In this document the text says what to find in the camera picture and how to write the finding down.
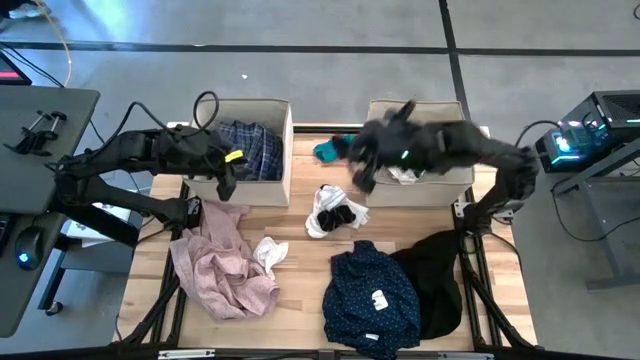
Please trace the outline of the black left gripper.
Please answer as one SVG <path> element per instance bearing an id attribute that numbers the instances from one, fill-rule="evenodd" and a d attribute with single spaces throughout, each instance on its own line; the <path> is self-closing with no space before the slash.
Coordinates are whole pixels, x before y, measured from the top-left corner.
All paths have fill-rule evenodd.
<path id="1" fill-rule="evenodd" d="M 234 166 L 237 166 L 237 179 L 239 181 L 254 181 L 255 172 L 249 163 L 245 163 L 244 152 L 233 150 L 224 156 L 222 174 L 217 177 L 217 194 L 221 201 L 228 201 L 236 189 L 236 175 Z"/>

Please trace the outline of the teal sock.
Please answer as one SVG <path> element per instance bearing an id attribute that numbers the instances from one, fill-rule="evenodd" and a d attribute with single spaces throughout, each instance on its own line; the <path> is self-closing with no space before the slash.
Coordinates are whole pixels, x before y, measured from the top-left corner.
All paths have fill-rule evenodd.
<path id="1" fill-rule="evenodd" d="M 332 144 L 332 137 L 327 142 L 316 145 L 313 149 L 314 156 L 322 163 L 332 163 L 338 160 L 335 153 L 336 148 Z"/>

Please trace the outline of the blue plaid shirt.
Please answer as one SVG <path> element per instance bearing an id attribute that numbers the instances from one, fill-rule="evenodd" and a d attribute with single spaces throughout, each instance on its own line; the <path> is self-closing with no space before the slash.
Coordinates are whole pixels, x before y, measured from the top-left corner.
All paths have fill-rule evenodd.
<path id="1" fill-rule="evenodd" d="M 263 125 L 239 120 L 222 121 L 215 129 L 232 145 L 244 152 L 245 163 L 254 169 L 254 181 L 280 181 L 283 173 L 282 139 Z"/>

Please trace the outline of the white grey striped sock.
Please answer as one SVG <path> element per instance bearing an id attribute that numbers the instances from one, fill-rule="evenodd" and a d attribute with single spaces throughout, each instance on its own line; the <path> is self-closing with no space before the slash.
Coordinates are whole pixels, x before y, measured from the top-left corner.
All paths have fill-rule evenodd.
<path id="1" fill-rule="evenodd" d="M 288 251 L 288 242 L 277 243 L 271 237 L 264 237 L 255 247 L 253 259 L 261 265 L 266 275 L 274 280 L 273 268 L 286 258 Z"/>

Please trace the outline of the pink garment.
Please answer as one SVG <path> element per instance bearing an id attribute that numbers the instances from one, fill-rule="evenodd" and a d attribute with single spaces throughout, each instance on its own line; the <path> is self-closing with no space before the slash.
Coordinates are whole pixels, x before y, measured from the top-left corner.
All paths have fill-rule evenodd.
<path id="1" fill-rule="evenodd" d="M 248 212 L 246 206 L 204 202 L 199 225 L 169 245 L 181 288 L 216 321 L 264 316 L 280 293 L 237 229 Z"/>

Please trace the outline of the black garment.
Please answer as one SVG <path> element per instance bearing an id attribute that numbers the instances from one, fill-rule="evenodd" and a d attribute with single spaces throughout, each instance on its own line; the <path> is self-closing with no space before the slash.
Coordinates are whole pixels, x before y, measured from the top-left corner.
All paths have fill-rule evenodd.
<path id="1" fill-rule="evenodd" d="M 459 250 L 460 234 L 446 230 L 390 255 L 418 296 L 421 340 L 449 335 L 461 323 L 462 296 L 454 277 Z"/>

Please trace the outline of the navy dotted shirt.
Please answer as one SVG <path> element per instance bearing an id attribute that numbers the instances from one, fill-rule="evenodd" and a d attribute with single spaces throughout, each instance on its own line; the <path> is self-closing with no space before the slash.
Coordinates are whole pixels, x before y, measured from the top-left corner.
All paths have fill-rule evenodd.
<path id="1" fill-rule="evenodd" d="M 322 311 L 327 340 L 374 360 L 396 360 L 402 348 L 420 344 L 420 306 L 399 264 L 359 240 L 330 259 L 331 280 Z"/>

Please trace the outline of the beige fabric storage bin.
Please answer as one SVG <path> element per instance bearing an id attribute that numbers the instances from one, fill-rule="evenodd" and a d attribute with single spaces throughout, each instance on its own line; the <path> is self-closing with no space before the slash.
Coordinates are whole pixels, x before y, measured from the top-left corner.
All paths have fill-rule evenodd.
<path id="1" fill-rule="evenodd" d="M 408 117 L 410 123 L 464 121 L 458 101 L 417 101 Z M 376 186 L 366 196 L 368 207 L 448 207 L 475 181 L 473 168 L 453 168 L 444 175 L 426 172 L 411 184 L 401 184 L 382 167 L 374 179 Z"/>
<path id="2" fill-rule="evenodd" d="M 196 116 L 200 123 L 214 120 L 210 127 L 222 121 L 239 120 L 259 123 L 279 136 L 283 142 L 283 173 L 280 181 L 239 181 L 229 199 L 233 204 L 249 206 L 287 207 L 290 204 L 291 166 L 293 153 L 293 125 L 288 101 L 279 99 L 205 99 L 198 102 Z"/>

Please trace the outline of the white cardboard box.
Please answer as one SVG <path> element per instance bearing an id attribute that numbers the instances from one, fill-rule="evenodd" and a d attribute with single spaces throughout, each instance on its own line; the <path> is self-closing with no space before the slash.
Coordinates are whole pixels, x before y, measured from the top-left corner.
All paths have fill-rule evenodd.
<path id="1" fill-rule="evenodd" d="M 70 220 L 66 235 L 80 239 L 84 247 L 113 241 L 135 247 L 137 243 L 139 228 L 129 222 L 130 209 L 97 202 L 64 210 Z"/>

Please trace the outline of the black computer mouse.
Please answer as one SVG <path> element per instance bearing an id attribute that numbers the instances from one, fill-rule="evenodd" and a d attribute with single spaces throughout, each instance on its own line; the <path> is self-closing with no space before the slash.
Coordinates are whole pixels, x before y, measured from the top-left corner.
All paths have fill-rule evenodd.
<path id="1" fill-rule="evenodd" d="M 35 270 L 41 263 L 44 252 L 44 229 L 30 226 L 22 230 L 15 242 L 18 266 L 27 271 Z"/>

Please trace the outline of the grey metal stand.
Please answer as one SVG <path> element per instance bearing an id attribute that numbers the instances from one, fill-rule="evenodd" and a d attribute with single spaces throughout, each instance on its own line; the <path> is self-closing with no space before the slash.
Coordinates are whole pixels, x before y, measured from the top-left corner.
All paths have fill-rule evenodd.
<path id="1" fill-rule="evenodd" d="M 640 270 L 634 267 L 628 250 L 630 243 L 640 242 L 640 168 L 634 176 L 614 174 L 639 157 L 640 138 L 551 187 L 553 200 L 579 193 L 598 231 L 592 238 L 570 235 L 580 242 L 599 245 L 609 264 L 611 276 L 588 281 L 590 292 L 640 285 Z"/>

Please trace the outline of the dark desk support frame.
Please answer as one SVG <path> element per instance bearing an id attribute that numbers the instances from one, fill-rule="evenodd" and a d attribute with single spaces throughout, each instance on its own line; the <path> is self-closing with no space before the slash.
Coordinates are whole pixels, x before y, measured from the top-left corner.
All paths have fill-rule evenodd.
<path id="1" fill-rule="evenodd" d="M 135 226 L 93 205 L 72 206 L 55 200 L 50 209 L 82 225 L 87 225 L 116 242 L 131 248 L 137 244 L 138 230 Z M 46 316 L 56 315 L 64 308 L 61 302 L 55 300 L 55 296 L 66 272 L 63 263 L 72 241 L 73 239 L 69 236 L 59 234 L 54 243 L 53 248 L 58 249 L 60 254 L 37 307 L 38 310 L 43 310 Z"/>

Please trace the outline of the black metal frame struts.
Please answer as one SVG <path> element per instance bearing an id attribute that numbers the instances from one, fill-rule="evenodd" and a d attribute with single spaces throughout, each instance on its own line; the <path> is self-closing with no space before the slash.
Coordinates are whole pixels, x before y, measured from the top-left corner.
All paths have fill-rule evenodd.
<path id="1" fill-rule="evenodd" d="M 116 316 L 115 341 L 176 345 L 186 294 L 179 286 L 169 244 L 177 238 L 157 226 L 141 230 Z"/>
<path id="2" fill-rule="evenodd" d="M 527 341 L 511 324 L 494 300 L 482 240 L 483 235 L 492 235 L 491 228 L 473 231 L 467 226 L 464 211 L 469 205 L 469 202 L 455 201 L 452 212 L 454 227 L 460 232 L 458 257 L 473 348 L 475 350 L 479 350 L 481 346 L 502 348 L 502 338 L 505 338 L 514 348 L 535 348 L 535 345 Z M 482 335 L 476 298 L 481 300 L 487 313 L 490 343 L 487 343 Z"/>

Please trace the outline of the black frame bar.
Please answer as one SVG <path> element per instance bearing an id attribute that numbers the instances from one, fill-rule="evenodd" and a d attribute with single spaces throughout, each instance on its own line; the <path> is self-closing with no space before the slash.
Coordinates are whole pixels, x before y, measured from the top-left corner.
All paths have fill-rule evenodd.
<path id="1" fill-rule="evenodd" d="M 166 343 L 112 343 L 100 347 L 0 354 L 0 360 L 157 360 Z M 214 349 L 215 357 L 199 360 L 366 360 L 351 350 Z M 401 351 L 396 360 L 631 360 L 540 349 L 484 346 L 477 351 Z"/>

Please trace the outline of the silver metal bracket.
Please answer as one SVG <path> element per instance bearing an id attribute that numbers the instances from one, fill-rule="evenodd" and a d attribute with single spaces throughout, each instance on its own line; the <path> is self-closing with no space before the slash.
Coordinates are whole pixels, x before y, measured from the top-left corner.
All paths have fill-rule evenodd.
<path id="1" fill-rule="evenodd" d="M 199 360 L 214 357 L 214 349 L 174 349 L 160 351 L 157 360 Z"/>

